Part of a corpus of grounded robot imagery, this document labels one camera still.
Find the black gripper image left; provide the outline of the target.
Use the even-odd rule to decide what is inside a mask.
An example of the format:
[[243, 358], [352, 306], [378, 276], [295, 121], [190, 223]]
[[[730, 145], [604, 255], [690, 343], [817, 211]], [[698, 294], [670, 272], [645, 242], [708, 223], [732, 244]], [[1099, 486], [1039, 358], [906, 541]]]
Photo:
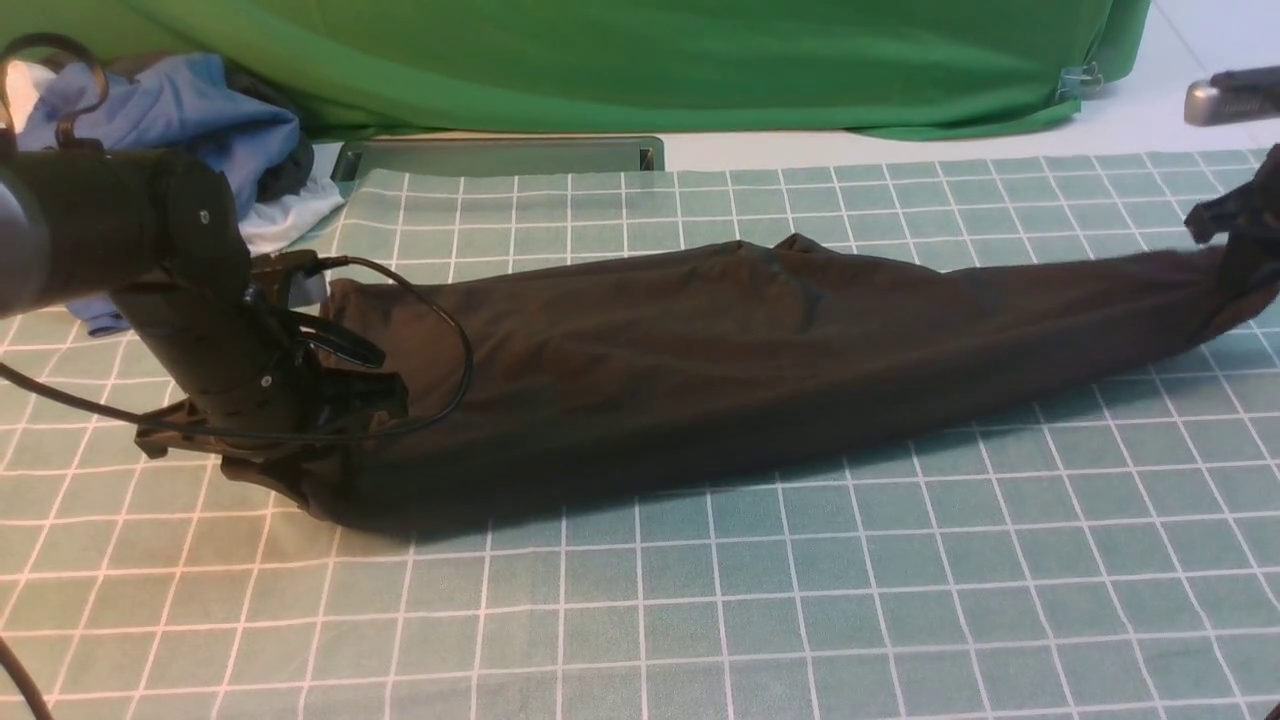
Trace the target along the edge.
[[136, 284], [111, 301], [184, 395], [150, 413], [168, 429], [136, 432], [150, 459], [220, 455], [228, 480], [328, 516], [334, 454], [370, 432], [376, 415], [408, 413], [397, 374], [324, 366], [264, 302], [219, 301], [178, 284]]

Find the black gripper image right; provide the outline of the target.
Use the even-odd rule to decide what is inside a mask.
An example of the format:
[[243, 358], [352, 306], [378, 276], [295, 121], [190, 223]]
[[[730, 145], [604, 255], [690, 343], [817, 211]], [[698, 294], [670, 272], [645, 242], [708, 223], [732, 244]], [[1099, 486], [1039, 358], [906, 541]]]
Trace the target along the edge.
[[1184, 225], [1197, 245], [1217, 234], [1228, 243], [1216, 286], [1242, 296], [1277, 283], [1279, 268], [1279, 146], [1275, 143], [1252, 179], [1192, 208]]

